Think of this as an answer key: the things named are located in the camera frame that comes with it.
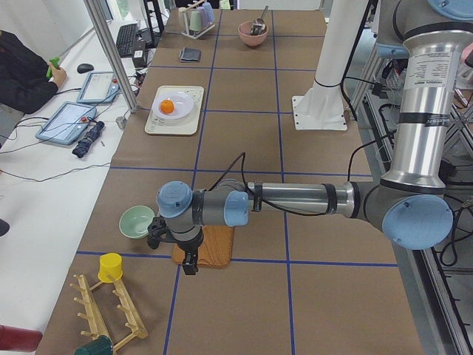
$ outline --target red cup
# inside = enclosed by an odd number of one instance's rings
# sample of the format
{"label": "red cup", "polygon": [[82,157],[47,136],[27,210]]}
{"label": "red cup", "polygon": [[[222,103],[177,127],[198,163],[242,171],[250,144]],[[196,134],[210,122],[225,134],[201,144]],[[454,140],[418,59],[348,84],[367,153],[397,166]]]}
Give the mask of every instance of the red cup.
{"label": "red cup", "polygon": [[40,331],[0,325],[0,350],[31,352],[36,350],[42,337]]}

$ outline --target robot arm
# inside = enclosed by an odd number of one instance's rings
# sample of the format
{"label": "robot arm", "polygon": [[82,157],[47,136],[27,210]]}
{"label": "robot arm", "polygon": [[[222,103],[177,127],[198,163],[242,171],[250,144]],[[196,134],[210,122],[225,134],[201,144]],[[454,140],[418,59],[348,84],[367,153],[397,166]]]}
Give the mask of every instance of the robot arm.
{"label": "robot arm", "polygon": [[333,214],[366,220],[393,242],[425,249],[444,239],[452,213],[438,177],[460,55],[473,42],[473,8],[468,1],[383,0],[378,40],[409,51],[401,116],[391,169],[374,183],[340,186],[238,183],[195,191],[180,181],[157,195],[161,217],[149,227],[149,244],[173,242],[186,257],[184,271],[197,271],[201,226],[243,226],[262,202],[292,212]]}

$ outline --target pink bowl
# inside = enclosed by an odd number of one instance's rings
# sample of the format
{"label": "pink bowl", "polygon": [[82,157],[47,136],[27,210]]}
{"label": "pink bowl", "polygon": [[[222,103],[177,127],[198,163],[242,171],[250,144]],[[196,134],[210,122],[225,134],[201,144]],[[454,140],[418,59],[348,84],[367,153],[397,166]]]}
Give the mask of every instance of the pink bowl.
{"label": "pink bowl", "polygon": [[268,37],[268,26],[266,25],[265,30],[261,35],[250,35],[250,29],[252,21],[243,22],[241,25],[238,26],[238,34],[239,37],[242,39],[243,43],[245,43],[249,47],[258,47],[261,43],[263,43]]}

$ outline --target brown table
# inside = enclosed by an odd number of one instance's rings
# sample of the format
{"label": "brown table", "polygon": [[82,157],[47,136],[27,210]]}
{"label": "brown table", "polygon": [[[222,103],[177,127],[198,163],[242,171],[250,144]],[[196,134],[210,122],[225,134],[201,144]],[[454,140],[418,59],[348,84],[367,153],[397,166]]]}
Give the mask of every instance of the brown table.
{"label": "brown table", "polygon": [[[150,333],[119,354],[421,354],[409,304],[389,241],[371,225],[342,216],[252,214],[236,229],[231,264],[183,274],[171,246],[118,230],[130,206],[157,211],[157,190],[170,180],[208,188],[246,151],[248,180],[342,183],[350,153],[361,144],[355,122],[346,132],[296,131],[293,95],[313,83],[326,26],[316,11],[270,11],[270,35],[257,48],[237,35],[259,11],[216,12],[217,26],[199,40],[178,32],[171,16],[112,168],[84,232],[38,355],[73,354],[89,341],[68,285],[73,274],[97,281],[98,256],[123,256],[123,280]],[[178,61],[183,47],[202,50],[197,64]],[[157,88],[205,89],[198,132],[147,135],[144,125]],[[369,180],[361,153],[353,180]],[[111,337],[126,334],[111,288],[95,292]]]}

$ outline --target orange fruit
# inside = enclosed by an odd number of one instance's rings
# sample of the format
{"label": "orange fruit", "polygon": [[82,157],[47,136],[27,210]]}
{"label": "orange fruit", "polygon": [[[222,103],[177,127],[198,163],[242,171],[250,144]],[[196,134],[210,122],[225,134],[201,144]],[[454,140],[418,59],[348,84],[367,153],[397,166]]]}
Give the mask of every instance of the orange fruit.
{"label": "orange fruit", "polygon": [[162,100],[160,104],[160,110],[162,113],[172,113],[174,111],[174,102],[171,100]]}

